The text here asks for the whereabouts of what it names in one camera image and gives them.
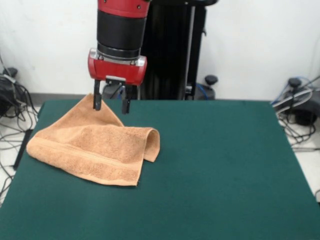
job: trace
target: green table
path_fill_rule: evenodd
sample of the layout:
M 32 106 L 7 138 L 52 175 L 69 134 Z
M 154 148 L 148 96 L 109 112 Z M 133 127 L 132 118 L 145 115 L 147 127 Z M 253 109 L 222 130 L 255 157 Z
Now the green table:
M 77 103 L 48 101 L 34 132 Z M 320 240 L 320 209 L 267 102 L 137 101 L 127 126 L 161 134 L 138 187 L 104 186 L 26 153 L 1 240 Z

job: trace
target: brown towel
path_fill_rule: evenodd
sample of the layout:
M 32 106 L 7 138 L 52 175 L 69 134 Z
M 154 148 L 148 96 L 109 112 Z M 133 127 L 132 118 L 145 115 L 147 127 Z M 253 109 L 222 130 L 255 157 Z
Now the brown towel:
M 126 127 L 103 102 L 92 109 L 89 94 L 28 143 L 30 156 L 103 185 L 136 186 L 143 160 L 154 162 L 160 135 L 153 128 Z

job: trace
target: black cylindrical joint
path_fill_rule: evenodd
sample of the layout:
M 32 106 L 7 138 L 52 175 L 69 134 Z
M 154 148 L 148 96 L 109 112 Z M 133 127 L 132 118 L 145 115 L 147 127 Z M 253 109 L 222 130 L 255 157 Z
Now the black cylindrical joint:
M 135 59 L 140 55 L 147 18 L 130 18 L 98 10 L 98 50 L 115 59 Z

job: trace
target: blue cable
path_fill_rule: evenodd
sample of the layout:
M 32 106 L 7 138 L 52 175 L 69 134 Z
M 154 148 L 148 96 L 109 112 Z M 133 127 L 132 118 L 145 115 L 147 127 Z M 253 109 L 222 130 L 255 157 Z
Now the blue cable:
M 122 93 L 124 92 L 124 88 L 122 87 L 121 90 L 119 91 L 119 94 L 117 96 L 117 99 L 120 99 L 121 100 L 121 96 L 122 96 Z
M 271 105 L 277 103 L 277 101 L 279 100 L 279 98 L 281 98 L 281 96 L 285 93 L 288 85 L 289 85 L 289 84 L 287 83 L 287 84 L 284 86 L 284 88 L 283 88 L 283 90 L 281 91 L 281 93 L 279 94 L 279 96 L 278 96 L 273 102 L 271 102 Z
M 304 76 L 296 76 L 295 78 L 300 79 L 300 80 L 306 80 L 306 81 L 311 85 L 311 87 L 314 86 L 314 85 L 312 84 L 312 82 L 310 81 L 310 79 L 307 78 L 307 77 L 304 77 Z
M 201 90 L 201 92 L 203 93 L 204 97 L 205 97 L 205 100 L 208 100 L 208 95 L 206 93 L 206 91 L 204 90 L 204 88 L 202 87 L 201 84 L 197 83 L 196 86 Z
M 313 87 L 313 84 L 312 82 L 310 81 L 310 79 L 304 77 L 304 76 L 296 76 L 295 77 L 296 79 L 300 79 L 300 80 L 306 80 L 308 83 L 310 83 L 311 87 Z M 282 92 L 279 94 L 279 96 L 271 103 L 271 105 L 277 103 L 277 101 L 281 98 L 281 96 L 284 94 L 285 90 L 287 89 L 288 87 L 288 83 L 285 85 L 284 89 L 282 90 Z

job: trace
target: black device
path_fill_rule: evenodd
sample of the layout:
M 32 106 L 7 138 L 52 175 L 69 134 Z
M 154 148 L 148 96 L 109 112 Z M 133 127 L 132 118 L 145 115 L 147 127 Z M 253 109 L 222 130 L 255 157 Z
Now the black device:
M 208 75 L 204 78 L 206 84 L 196 84 L 194 93 L 195 100 L 216 100 L 216 91 L 213 86 L 219 81 L 214 75 Z
M 294 115 L 297 124 L 302 126 L 314 124 L 317 118 L 320 118 L 320 90 L 315 87 L 301 87 L 302 82 L 298 78 L 290 78 L 288 80 L 288 85 L 290 86 L 290 90 L 284 94 L 284 98 L 296 96 L 305 91 L 307 92 L 278 105 L 275 107 L 275 110 L 279 111 L 289 107 L 284 113 Z M 312 95 L 311 98 L 302 103 L 309 95 Z
M 16 89 L 14 77 L 18 70 L 10 67 L 3 70 L 0 75 L 0 116 L 3 116 L 11 107 L 19 107 L 19 100 L 22 99 L 22 92 Z

